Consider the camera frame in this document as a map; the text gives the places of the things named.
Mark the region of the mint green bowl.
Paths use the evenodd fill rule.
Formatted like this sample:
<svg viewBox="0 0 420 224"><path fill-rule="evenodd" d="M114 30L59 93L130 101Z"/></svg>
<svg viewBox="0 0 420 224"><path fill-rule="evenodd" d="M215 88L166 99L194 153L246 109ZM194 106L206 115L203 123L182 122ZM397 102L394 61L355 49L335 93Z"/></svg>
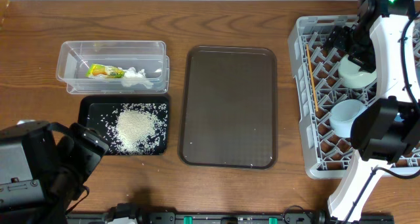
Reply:
<svg viewBox="0 0 420 224"><path fill-rule="evenodd" d="M362 71L359 65L349 61L345 55L339 62L339 77L343 79L342 85L349 89L361 89L367 87L377 79L377 72Z"/></svg>

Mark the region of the wooden chopstick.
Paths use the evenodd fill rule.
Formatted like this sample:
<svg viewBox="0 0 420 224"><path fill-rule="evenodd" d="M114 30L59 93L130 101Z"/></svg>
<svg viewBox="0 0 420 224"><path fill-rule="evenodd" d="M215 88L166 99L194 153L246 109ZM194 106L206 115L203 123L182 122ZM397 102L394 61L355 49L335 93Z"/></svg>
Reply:
<svg viewBox="0 0 420 224"><path fill-rule="evenodd" d="M315 112L318 112L319 111L318 99L317 99L316 88L315 88L315 83L314 83L312 61L311 61L311 55L310 55L310 49L309 49L308 43L306 44L306 55L308 58L308 69L309 69L309 76L310 76L310 82L311 82L311 88L312 88L312 97L314 100L314 108L315 108Z"/></svg>

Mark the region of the light blue small bowl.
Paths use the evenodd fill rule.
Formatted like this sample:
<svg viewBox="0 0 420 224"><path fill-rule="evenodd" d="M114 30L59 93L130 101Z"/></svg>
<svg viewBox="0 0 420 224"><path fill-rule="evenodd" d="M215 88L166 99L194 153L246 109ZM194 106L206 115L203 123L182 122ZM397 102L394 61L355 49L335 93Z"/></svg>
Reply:
<svg viewBox="0 0 420 224"><path fill-rule="evenodd" d="M337 103L330 111L330 126L338 137L349 138L354 120L366 110L367 106L356 99Z"/></svg>

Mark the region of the white napkin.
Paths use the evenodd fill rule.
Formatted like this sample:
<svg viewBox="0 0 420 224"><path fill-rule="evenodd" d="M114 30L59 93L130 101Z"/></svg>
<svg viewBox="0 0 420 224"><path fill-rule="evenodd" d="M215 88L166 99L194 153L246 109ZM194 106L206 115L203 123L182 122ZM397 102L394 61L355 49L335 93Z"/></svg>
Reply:
<svg viewBox="0 0 420 224"><path fill-rule="evenodd" d="M141 84L147 89L151 89L154 85L145 74L144 69L136 71L134 67L124 70L124 75L121 79L121 84L124 87L131 87L134 85Z"/></svg>

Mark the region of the white rice pile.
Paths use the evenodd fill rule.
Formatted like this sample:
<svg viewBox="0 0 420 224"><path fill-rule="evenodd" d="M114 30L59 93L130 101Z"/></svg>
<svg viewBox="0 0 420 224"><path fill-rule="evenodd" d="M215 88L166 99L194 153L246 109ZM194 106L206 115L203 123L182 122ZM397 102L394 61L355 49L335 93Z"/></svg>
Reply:
<svg viewBox="0 0 420 224"><path fill-rule="evenodd" d="M167 148L169 120L164 102L105 104L94 123L110 143L109 155L160 155Z"/></svg>

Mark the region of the yellow green snack wrapper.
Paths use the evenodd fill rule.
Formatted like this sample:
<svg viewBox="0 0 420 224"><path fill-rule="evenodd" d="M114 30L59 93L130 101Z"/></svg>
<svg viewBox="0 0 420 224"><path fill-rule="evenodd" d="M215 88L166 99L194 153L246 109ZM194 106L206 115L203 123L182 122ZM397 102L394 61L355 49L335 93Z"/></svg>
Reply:
<svg viewBox="0 0 420 224"><path fill-rule="evenodd" d="M124 70L114 66L92 64L88 69L86 76L88 78L122 78L124 74Z"/></svg>

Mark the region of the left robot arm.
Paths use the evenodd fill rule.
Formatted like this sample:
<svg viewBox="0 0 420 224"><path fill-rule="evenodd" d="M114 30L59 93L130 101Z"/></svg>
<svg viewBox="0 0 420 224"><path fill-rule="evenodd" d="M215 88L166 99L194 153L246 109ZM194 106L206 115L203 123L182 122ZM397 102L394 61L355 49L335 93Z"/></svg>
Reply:
<svg viewBox="0 0 420 224"><path fill-rule="evenodd" d="M78 123L28 121L1 130L1 222L66 223L108 149Z"/></svg>

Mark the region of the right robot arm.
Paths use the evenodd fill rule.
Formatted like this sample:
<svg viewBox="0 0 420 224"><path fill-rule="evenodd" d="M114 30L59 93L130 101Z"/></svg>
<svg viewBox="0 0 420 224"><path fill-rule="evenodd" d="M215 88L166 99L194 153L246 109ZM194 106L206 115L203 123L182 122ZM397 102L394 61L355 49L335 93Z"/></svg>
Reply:
<svg viewBox="0 0 420 224"><path fill-rule="evenodd" d="M413 55L414 0L358 0L355 25L335 26L323 48L336 48L377 74L375 102L352 123L354 150L327 201L336 223L359 221L370 193L390 167L419 144L419 84Z"/></svg>

